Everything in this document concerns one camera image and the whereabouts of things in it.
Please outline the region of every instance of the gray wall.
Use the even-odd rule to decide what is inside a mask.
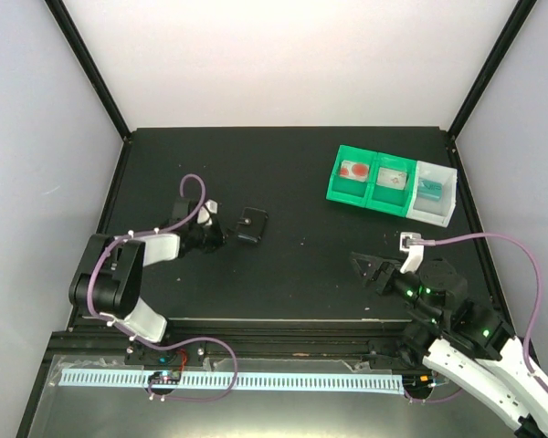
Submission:
[[[45,3],[0,1],[0,437],[65,327],[120,147]]]
[[[533,9],[458,148],[484,228],[518,237],[542,264],[544,301],[533,340],[548,373],[548,0]],[[490,244],[523,334],[534,298],[532,268],[510,244]]]

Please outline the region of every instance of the white wall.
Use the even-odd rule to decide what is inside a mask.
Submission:
[[[66,0],[131,129],[447,129],[516,0]]]
[[[542,264],[544,302],[534,346],[548,372],[548,0],[538,2],[458,139],[487,231],[519,237]],[[527,259],[490,242],[517,329],[532,311]]]
[[[120,147],[45,3],[0,1],[0,437],[65,327]]]

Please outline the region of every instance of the black tabletop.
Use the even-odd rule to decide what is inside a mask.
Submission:
[[[181,178],[201,176],[219,202],[222,224],[244,207],[269,214],[259,245],[231,240],[213,254],[144,270],[142,298],[169,318],[408,319],[400,301],[362,288],[352,251],[401,256],[398,236],[445,238],[469,232],[458,203],[448,228],[327,201],[339,145],[450,165],[438,128],[161,128],[132,137],[108,233],[152,229],[170,216]],[[199,194],[196,183],[186,194]],[[429,248],[469,281],[470,295],[489,294],[474,244]]]

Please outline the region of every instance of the teal object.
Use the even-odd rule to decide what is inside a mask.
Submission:
[[[343,178],[339,172],[343,161],[360,162],[369,166],[369,178],[360,182]],[[402,189],[378,185],[380,172],[406,174],[406,182]],[[416,161],[407,158],[367,151],[351,146],[341,145],[333,165],[327,199],[340,203],[348,203],[380,212],[406,216],[416,176]]]
[[[442,197],[442,184],[424,178],[418,178],[418,196],[421,198],[440,201]]]

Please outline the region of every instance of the red object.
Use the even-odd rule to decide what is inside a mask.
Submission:
[[[365,164],[360,164],[359,162],[357,164],[354,164],[351,168],[351,172],[357,176],[367,176],[368,173],[368,167]]]

